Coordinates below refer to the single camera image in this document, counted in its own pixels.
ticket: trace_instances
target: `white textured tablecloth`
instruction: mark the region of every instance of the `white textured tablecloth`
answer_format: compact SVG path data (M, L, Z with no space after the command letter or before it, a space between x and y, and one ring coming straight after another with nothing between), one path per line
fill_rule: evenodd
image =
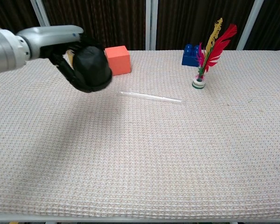
M0 212L280 218L280 51L225 51L202 90L181 60L132 51L90 94L48 60L0 74Z

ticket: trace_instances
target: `blue lego brick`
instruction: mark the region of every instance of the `blue lego brick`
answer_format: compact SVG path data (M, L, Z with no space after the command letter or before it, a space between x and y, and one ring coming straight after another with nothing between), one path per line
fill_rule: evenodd
M198 67L198 60L197 60L197 52L198 52L198 45L192 46L191 44L187 44L185 50L183 51L182 56L182 65Z

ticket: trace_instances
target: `dark curtain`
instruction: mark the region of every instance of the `dark curtain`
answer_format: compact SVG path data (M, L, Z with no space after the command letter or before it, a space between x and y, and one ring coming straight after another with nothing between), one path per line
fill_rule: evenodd
M145 0L43 0L51 25L73 24L105 47L145 49Z
M280 0L264 1L244 49L280 50Z
M0 0L0 27L13 33L37 27L39 22L30 0Z
M190 43L203 47L223 18L219 36L234 23L238 33L226 49L236 49L249 17L253 0L159 0L157 50L184 49Z

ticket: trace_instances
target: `orange cube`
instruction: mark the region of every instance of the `orange cube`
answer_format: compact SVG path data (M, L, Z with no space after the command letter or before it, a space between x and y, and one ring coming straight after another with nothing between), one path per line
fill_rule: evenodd
M105 53L114 76L131 72L130 54L125 46L106 48Z

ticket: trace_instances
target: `yellow feather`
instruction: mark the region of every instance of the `yellow feather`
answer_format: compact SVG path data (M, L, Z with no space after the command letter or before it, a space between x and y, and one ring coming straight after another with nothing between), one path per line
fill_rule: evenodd
M205 48L205 56L207 56L207 54L209 53L210 51L210 48L212 46L214 46L215 44L215 39L218 38L218 34L219 34L219 31L221 29L221 24L223 22L223 19L219 19L216 23L215 23L215 28L214 28L214 31L213 33L210 35L210 38L209 38L209 41L207 42L207 45L206 45L206 48Z

